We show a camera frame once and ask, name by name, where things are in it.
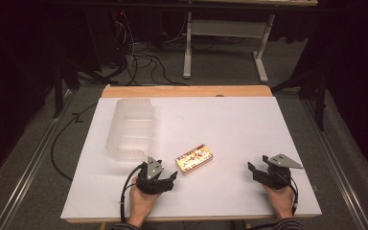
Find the white board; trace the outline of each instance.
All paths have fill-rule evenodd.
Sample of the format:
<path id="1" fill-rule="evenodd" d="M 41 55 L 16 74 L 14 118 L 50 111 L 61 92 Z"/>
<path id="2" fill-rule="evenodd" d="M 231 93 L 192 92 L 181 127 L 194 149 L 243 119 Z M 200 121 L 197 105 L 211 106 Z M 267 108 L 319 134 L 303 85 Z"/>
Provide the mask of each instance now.
<path id="1" fill-rule="evenodd" d="M 152 218 L 245 217 L 273 215 L 265 190 L 253 180 L 250 161 L 265 171 L 268 157 L 283 153 L 302 164 L 274 97 L 151 98 L 155 129 L 151 155 L 161 159 L 160 178 L 178 171 L 179 155 L 205 144 L 214 159 L 183 175 L 174 188 L 160 196 Z M 118 162 L 105 149 L 118 99 L 99 100 L 89 129 L 62 219 L 116 219 L 121 191 L 138 162 Z M 298 185 L 296 216 L 321 215 L 305 170 L 291 169 Z M 129 214 L 126 191 L 126 216 Z"/>

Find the wooden table edge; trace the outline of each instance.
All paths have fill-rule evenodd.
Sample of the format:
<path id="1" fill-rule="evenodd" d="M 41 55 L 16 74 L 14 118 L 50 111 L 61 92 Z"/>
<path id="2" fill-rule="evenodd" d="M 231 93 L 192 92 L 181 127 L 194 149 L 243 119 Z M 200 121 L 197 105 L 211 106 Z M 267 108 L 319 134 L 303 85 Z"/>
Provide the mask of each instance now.
<path id="1" fill-rule="evenodd" d="M 266 85 L 107 86 L 103 98 L 272 97 Z"/>

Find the cable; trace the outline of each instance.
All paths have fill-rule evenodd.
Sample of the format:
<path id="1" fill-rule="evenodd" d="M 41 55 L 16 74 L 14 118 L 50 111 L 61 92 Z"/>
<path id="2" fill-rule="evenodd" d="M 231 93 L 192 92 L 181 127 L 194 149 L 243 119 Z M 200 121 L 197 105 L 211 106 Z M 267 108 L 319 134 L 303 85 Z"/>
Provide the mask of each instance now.
<path id="1" fill-rule="evenodd" d="M 127 185 L 131 179 L 131 177 L 134 175 L 134 173 L 136 173 L 136 171 L 140 170 L 140 169 L 143 169 L 143 167 L 146 166 L 146 163 L 143 162 L 142 164 L 140 164 L 139 166 L 137 166 L 131 173 L 130 175 L 127 177 L 127 180 L 125 182 L 125 186 L 124 188 L 122 189 L 122 194 L 121 194 L 121 206 L 120 206 L 120 210 L 121 210 L 121 222 L 127 222 L 127 219 L 125 218 L 125 192 L 127 191 L 127 188 L 129 188 L 130 186 L 132 185 Z"/>
<path id="2" fill-rule="evenodd" d="M 61 131 L 58 133 L 58 135 L 56 136 L 55 140 L 53 141 L 53 144 L 52 144 L 52 147 L 50 149 L 50 158 L 52 160 L 52 164 L 53 164 L 53 167 L 55 168 L 55 170 L 60 174 L 62 175 L 64 178 L 70 180 L 70 181 L 73 181 L 73 178 L 67 174 L 65 174 L 63 171 L 61 171 L 57 164 L 56 164 L 56 161 L 55 161 L 55 157 L 54 157 L 54 149 L 55 149 L 55 144 L 56 144 L 56 141 L 58 140 L 58 137 L 61 135 L 61 133 L 66 129 L 68 128 L 74 121 L 76 121 L 80 115 L 84 112 L 86 112 L 88 109 L 90 109 L 91 107 L 95 106 L 97 103 L 94 103 L 94 104 L 91 104 L 90 106 L 88 106 L 87 108 L 85 108 L 82 112 L 80 113 L 77 113 L 76 114 L 76 117 L 73 118 L 71 121 L 69 121 L 62 129 Z"/>

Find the plastic box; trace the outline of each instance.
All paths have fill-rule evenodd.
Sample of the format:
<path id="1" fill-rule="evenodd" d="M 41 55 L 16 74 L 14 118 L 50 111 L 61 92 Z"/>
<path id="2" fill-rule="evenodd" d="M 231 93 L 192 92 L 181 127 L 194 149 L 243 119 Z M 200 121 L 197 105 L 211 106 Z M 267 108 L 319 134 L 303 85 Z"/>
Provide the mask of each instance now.
<path id="1" fill-rule="evenodd" d="M 154 108 L 150 99 L 120 99 L 109 130 L 106 149 L 116 160 L 146 161 L 150 155 Z"/>

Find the white table leg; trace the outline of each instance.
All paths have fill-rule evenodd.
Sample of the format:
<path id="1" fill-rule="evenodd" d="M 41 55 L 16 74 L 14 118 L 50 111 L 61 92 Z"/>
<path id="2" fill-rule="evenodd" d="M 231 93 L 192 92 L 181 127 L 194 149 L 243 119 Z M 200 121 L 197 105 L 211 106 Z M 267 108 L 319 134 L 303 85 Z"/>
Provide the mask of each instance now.
<path id="1" fill-rule="evenodd" d="M 263 66 L 262 62 L 262 55 L 263 51 L 265 50 L 265 45 L 267 43 L 268 36 L 270 35 L 271 27 L 273 26 L 273 21 L 274 15 L 272 14 L 268 17 L 267 25 L 264 28 L 264 34 L 262 36 L 262 43 L 260 49 L 258 52 L 253 52 L 253 58 L 255 59 L 256 68 L 258 69 L 259 78 L 262 83 L 268 82 L 267 74 L 265 73 L 265 67 Z"/>
<path id="2" fill-rule="evenodd" d="M 184 57 L 184 79 L 189 79 L 191 77 L 191 33 L 192 33 L 192 13 L 188 12 L 187 15 L 187 46 L 185 49 Z"/>

